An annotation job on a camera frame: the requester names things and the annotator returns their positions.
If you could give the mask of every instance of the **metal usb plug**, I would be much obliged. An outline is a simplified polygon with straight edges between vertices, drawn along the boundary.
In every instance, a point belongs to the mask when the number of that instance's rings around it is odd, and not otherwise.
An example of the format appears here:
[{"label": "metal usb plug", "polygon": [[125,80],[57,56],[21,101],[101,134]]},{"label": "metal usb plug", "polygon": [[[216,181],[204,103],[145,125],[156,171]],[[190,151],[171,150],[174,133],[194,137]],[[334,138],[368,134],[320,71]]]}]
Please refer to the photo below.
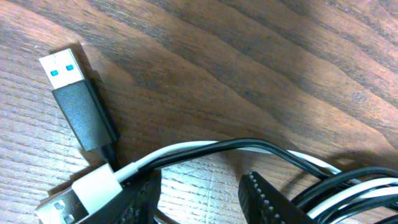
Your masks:
[{"label": "metal usb plug", "polygon": [[88,212],[69,187],[47,199],[36,208],[36,214],[43,224],[73,224],[80,223]]}]

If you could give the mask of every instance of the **white connector housing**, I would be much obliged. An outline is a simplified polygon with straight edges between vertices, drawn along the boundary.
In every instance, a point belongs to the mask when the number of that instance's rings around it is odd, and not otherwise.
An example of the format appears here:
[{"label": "white connector housing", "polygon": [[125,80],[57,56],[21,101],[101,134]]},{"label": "white connector housing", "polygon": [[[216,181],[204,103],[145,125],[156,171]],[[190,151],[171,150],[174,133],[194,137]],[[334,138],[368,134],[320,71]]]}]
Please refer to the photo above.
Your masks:
[{"label": "white connector housing", "polygon": [[90,215],[97,212],[122,191],[109,164],[74,181],[72,189]]}]

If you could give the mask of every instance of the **white usb connector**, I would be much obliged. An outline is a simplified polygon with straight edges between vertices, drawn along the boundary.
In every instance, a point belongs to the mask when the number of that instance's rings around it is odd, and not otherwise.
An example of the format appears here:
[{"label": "white usb connector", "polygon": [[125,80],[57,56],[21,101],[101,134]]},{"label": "white usb connector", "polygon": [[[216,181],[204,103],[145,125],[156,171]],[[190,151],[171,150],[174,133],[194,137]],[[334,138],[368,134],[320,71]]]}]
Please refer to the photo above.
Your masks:
[{"label": "white usb connector", "polygon": [[105,164],[48,198],[37,207],[36,214],[43,224],[81,223],[121,191],[112,168]]},{"label": "white usb connector", "polygon": [[85,79],[71,49],[39,59],[54,89]]}]

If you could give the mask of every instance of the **wooden table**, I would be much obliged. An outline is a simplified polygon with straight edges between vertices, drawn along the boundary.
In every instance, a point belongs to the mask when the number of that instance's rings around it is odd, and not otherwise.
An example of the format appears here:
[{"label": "wooden table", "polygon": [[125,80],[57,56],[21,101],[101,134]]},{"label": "wooden table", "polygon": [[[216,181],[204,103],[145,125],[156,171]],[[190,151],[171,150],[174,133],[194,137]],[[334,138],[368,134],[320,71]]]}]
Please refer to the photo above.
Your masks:
[{"label": "wooden table", "polygon": [[[102,164],[79,151],[38,61],[65,47],[100,87],[123,164],[175,142],[255,137],[342,169],[398,169],[396,0],[63,2],[0,2],[2,223],[38,223],[48,192]],[[288,198],[316,181],[275,156],[224,152],[164,169],[159,208],[245,223],[248,170]]]}]

